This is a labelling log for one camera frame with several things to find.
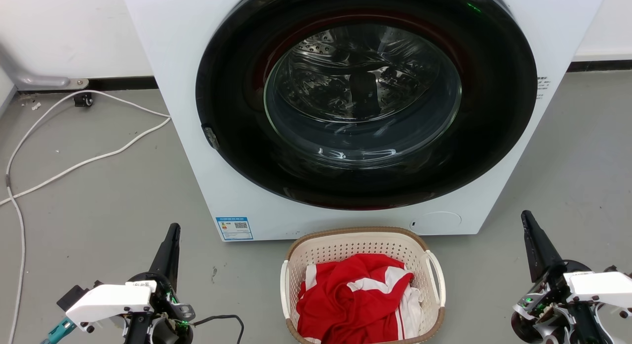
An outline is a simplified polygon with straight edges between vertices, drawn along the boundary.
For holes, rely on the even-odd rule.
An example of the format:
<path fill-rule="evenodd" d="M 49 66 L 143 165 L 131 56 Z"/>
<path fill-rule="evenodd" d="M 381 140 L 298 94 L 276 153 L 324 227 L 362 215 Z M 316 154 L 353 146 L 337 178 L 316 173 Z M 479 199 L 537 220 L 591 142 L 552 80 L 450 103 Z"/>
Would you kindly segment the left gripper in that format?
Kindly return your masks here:
<path fill-rule="evenodd" d="M 139 310 L 126 309 L 125 344 L 191 344 L 193 331 L 188 324 L 195 317 L 190 305 L 178 301 L 181 226 L 172 223 L 160 244 L 149 272 L 137 274 L 131 282 L 155 281 L 149 303 Z"/>

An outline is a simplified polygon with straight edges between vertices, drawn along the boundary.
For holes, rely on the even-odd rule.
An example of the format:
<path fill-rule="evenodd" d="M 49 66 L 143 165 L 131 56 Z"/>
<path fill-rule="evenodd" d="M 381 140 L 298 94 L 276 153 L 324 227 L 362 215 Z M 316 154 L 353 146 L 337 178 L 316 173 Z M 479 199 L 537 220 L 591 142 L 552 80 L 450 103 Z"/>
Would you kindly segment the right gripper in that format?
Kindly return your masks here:
<path fill-rule="evenodd" d="M 616 266 L 594 272 L 582 263 L 563 261 L 531 211 L 521 212 L 521 222 L 534 285 L 513 306 L 515 335 L 529 344 L 619 344 L 599 310 L 610 305 L 624 319 L 631 317 L 631 275 Z"/>

